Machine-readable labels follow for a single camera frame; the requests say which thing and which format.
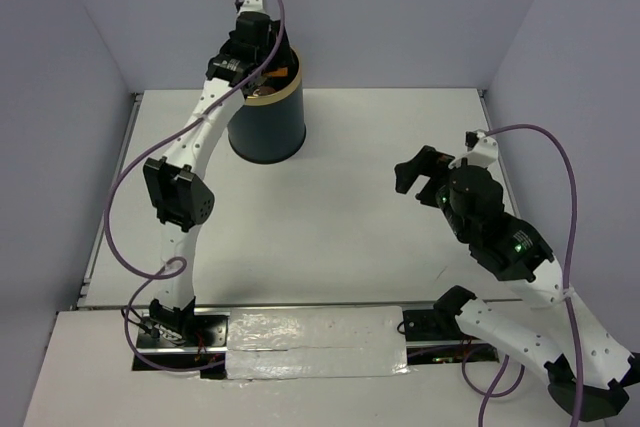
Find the small orange juice bottle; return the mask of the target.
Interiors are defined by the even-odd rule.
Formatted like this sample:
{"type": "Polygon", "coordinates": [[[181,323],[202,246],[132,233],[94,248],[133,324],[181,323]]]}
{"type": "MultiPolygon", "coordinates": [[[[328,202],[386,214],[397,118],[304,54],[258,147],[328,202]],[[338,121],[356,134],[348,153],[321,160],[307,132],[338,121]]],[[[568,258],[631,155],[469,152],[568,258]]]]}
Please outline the small orange juice bottle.
{"type": "Polygon", "coordinates": [[[284,82],[289,78],[289,68],[281,67],[264,74],[267,79],[284,82]]]}

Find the orange bottle with white label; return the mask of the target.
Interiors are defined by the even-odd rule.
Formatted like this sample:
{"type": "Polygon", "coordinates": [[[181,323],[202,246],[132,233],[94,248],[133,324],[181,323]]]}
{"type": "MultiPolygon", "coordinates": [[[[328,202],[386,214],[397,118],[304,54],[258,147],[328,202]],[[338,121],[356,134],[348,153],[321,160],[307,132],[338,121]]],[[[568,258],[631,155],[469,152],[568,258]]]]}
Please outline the orange bottle with white label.
{"type": "Polygon", "coordinates": [[[255,99],[255,98],[272,97],[276,93],[277,91],[273,87],[261,86],[253,91],[253,93],[250,95],[250,98],[255,99]]]}

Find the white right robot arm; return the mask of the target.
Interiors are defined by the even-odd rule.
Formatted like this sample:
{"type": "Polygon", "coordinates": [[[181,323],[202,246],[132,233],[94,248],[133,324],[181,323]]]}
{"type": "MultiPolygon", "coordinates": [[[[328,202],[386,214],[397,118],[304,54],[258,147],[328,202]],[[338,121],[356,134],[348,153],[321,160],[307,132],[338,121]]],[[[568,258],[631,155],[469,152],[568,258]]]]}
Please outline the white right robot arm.
{"type": "Polygon", "coordinates": [[[536,333],[494,313],[474,293],[454,286],[433,306],[444,337],[484,340],[537,375],[554,402],[583,422],[618,415],[639,381],[639,359],[607,332],[581,298],[563,284],[552,249],[528,222],[506,212],[503,187],[488,170],[495,162],[423,147],[394,168],[395,189],[407,193],[421,176],[417,200],[439,209],[470,256],[529,308],[536,333]]]}

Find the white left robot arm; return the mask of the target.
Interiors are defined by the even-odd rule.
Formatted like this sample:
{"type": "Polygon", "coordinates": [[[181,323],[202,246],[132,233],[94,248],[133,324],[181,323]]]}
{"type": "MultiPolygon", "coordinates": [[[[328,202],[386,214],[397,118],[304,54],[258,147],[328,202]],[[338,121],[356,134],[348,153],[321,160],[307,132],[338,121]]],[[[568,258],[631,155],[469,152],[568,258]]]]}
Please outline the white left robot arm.
{"type": "Polygon", "coordinates": [[[215,202],[205,174],[224,133],[241,158],[258,164],[288,159],[306,138],[299,58],[282,21],[261,11],[237,15],[228,39],[209,60],[184,132],[160,158],[147,158],[143,165],[162,225],[166,277],[150,303],[150,319],[177,346],[197,335],[193,264],[201,227],[215,202]]]}

